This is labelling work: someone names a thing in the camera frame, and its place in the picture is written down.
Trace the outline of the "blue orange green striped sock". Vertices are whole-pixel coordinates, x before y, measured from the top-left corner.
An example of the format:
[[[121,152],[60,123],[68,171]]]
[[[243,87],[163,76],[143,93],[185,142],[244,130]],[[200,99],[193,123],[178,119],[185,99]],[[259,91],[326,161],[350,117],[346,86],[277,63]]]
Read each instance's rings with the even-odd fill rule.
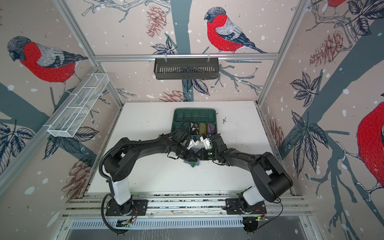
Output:
[[[188,164],[190,167],[194,168],[194,167],[197,167],[200,164],[200,161],[197,161],[197,162],[183,161],[183,163]]]

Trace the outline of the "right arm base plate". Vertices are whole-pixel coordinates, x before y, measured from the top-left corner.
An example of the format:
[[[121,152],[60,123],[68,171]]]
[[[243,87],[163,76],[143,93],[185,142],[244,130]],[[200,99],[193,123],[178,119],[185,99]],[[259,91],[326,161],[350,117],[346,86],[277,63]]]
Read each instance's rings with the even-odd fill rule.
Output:
[[[249,205],[243,199],[225,199],[223,210],[228,215],[266,215],[266,207],[264,202]]]

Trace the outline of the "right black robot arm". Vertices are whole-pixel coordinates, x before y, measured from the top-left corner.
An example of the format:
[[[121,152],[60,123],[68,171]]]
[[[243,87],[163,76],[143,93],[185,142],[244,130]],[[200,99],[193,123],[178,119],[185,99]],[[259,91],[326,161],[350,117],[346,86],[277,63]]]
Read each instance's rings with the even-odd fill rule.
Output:
[[[199,160],[249,171],[254,181],[253,186],[240,193],[234,205],[228,204],[228,211],[260,213],[258,204],[264,201],[277,202],[278,198],[293,186],[292,178],[272,153],[255,155],[228,148],[219,134],[210,136],[209,140],[210,146],[197,152]]]

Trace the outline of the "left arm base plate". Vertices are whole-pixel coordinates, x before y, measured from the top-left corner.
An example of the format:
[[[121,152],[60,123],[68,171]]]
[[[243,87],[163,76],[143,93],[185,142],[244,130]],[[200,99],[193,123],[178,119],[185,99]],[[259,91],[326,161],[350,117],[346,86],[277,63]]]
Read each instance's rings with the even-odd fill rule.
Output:
[[[128,200],[125,204],[120,206],[114,199],[111,199],[107,203],[106,216],[145,216],[148,202],[148,200]]]

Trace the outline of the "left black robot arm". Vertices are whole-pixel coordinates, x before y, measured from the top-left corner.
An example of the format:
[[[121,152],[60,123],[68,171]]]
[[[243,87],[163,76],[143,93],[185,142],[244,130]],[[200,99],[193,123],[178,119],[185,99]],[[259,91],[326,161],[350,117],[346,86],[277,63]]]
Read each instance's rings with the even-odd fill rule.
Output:
[[[128,177],[138,159],[155,154],[174,153],[176,159],[197,162],[198,158],[189,149],[191,137],[183,130],[161,134],[154,140],[131,141],[122,138],[102,157],[99,174],[106,179],[113,200],[119,206],[129,206],[132,195],[129,190]]]

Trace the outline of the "black grey argyle sock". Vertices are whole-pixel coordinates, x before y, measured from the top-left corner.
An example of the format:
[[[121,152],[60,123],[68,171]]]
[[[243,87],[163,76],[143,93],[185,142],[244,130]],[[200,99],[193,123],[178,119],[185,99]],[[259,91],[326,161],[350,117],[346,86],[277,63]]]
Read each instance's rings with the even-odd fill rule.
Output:
[[[199,124],[191,123],[191,125],[190,125],[190,134],[191,135],[199,135]]]

